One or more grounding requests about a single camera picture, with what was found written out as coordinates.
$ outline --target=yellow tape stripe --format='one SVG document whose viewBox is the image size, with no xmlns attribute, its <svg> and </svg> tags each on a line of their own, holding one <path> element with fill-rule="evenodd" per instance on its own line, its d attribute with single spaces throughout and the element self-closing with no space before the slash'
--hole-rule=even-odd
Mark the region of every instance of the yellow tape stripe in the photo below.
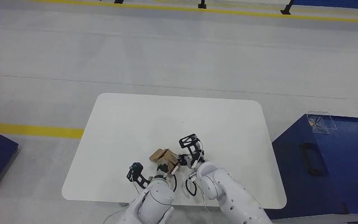
<svg viewBox="0 0 358 224">
<path fill-rule="evenodd" d="M 191 5 L 194 6 L 198 4 L 198 2 L 189 2 L 189 1 L 171 1 L 171 0 L 153 0 L 154 2 L 157 3 L 171 3 L 171 4 L 187 4 L 187 5 Z M 260 9 L 260 10 L 281 10 L 283 8 L 278 8 L 278 7 L 269 7 L 269 6 L 248 6 L 248 5 L 244 5 L 244 4 L 235 4 L 233 2 L 233 4 L 222 4 L 222 3 L 212 3 L 212 2 L 208 2 L 206 3 L 207 6 L 220 6 L 220 7 L 238 7 L 238 8 L 256 8 L 256 9 Z"/>
<path fill-rule="evenodd" d="M 61 128 L 61 127 L 0 123 L 1 134 L 22 134 L 28 136 L 81 139 L 83 132 L 84 132 L 83 129 L 78 129 L 78 128 Z"/>
<path fill-rule="evenodd" d="M 244 16 L 257 16 L 257 17 L 274 17 L 274 18 L 295 18 L 301 20 L 321 20 L 321 21 L 339 21 L 339 22 L 358 22 L 358 18 L 340 18 L 340 17 L 321 17 L 321 16 L 302 16 L 302 15 L 282 15 L 278 13 L 264 13 L 264 12 L 246 12 L 246 11 L 232 11 L 232 10 L 219 10 L 219 9 L 199 9 L 189 7 L 175 7 L 175 6 L 154 6 L 146 4 L 114 4 L 108 2 L 82 2 L 72 0 L 30 0 L 33 2 L 46 2 L 46 3 L 64 3 L 64 4 L 80 4 L 86 6 L 111 6 L 122 8 L 138 8 L 150 10 L 173 10 L 173 11 L 192 11 L 192 12 L 211 12 L 221 14 L 234 14 Z"/>
</svg>

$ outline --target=transparent acrylic box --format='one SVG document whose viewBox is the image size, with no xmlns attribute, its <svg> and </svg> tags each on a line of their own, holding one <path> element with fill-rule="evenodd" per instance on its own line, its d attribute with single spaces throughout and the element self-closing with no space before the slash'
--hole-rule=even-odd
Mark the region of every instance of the transparent acrylic box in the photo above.
<svg viewBox="0 0 358 224">
<path fill-rule="evenodd" d="M 336 124 L 328 112 L 309 111 L 307 119 L 313 133 L 331 134 L 337 130 Z"/>
</svg>

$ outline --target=brown cardboard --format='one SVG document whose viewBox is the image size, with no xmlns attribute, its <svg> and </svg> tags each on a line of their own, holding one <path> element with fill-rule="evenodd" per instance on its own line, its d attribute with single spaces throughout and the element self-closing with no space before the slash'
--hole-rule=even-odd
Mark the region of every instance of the brown cardboard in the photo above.
<svg viewBox="0 0 358 224">
<path fill-rule="evenodd" d="M 160 164 L 162 160 L 168 161 L 168 169 L 169 172 L 174 169 L 175 164 L 178 163 L 178 161 L 175 159 L 176 154 L 173 153 L 170 149 L 158 149 L 156 150 L 150 157 L 149 160 L 152 162 L 156 162 L 157 164 Z"/>
</svg>

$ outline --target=gray floor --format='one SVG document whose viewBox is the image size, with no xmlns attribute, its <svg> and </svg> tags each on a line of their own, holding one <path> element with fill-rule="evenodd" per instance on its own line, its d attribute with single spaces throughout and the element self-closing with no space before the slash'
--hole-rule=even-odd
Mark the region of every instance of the gray floor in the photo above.
<svg viewBox="0 0 358 224">
<path fill-rule="evenodd" d="M 84 128 L 103 92 L 249 99 L 274 140 L 310 110 L 358 116 L 357 40 L 358 23 L 4 2 L 0 123 Z M 1 223 L 102 223 L 119 209 L 62 198 L 79 140 L 9 137 L 21 149 Z M 209 219 L 178 207 L 172 223 Z"/>
</svg>

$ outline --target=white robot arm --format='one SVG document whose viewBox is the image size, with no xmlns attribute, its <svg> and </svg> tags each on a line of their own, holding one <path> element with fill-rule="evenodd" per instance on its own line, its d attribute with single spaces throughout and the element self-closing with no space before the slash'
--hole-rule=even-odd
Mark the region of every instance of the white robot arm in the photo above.
<svg viewBox="0 0 358 224">
<path fill-rule="evenodd" d="M 233 223 L 272 224 L 259 202 L 235 182 L 227 170 L 211 162 L 201 164 L 196 173 L 204 197 L 217 199 L 221 211 Z"/>
<path fill-rule="evenodd" d="M 144 183 L 149 184 L 129 205 L 118 224 L 167 224 L 174 212 L 171 206 L 174 192 L 166 181 L 168 166 L 166 163 L 159 165 L 157 174 L 151 181 L 141 176 L 142 169 L 140 164 L 134 163 L 129 171 L 130 179 L 134 181 L 135 176 L 141 187 L 144 187 Z"/>
<path fill-rule="evenodd" d="M 236 224 L 272 224 L 259 202 L 243 186 L 234 181 L 227 170 L 218 168 L 212 162 L 204 160 L 204 150 L 200 148 L 196 135 L 192 134 L 182 138 L 179 143 L 182 148 L 187 147 L 190 151 L 190 155 L 178 156 L 180 165 L 187 165 L 194 170 L 192 176 L 196 176 L 196 182 L 202 189 L 204 197 L 210 200 L 217 199 L 221 211 L 232 222 Z M 143 167 L 140 168 L 136 179 L 138 176 L 143 179 L 140 175 L 142 169 Z M 119 220 L 120 224 L 168 223 L 174 212 L 174 208 L 171 207 L 174 192 L 166 182 L 166 172 L 168 172 L 166 169 L 158 167 L 156 176 L 125 211 L 123 218 Z M 129 172 L 132 181 L 133 174 L 135 173 Z"/>
<path fill-rule="evenodd" d="M 151 182 L 120 217 L 118 224 L 168 224 L 174 192 L 161 180 Z"/>
</svg>

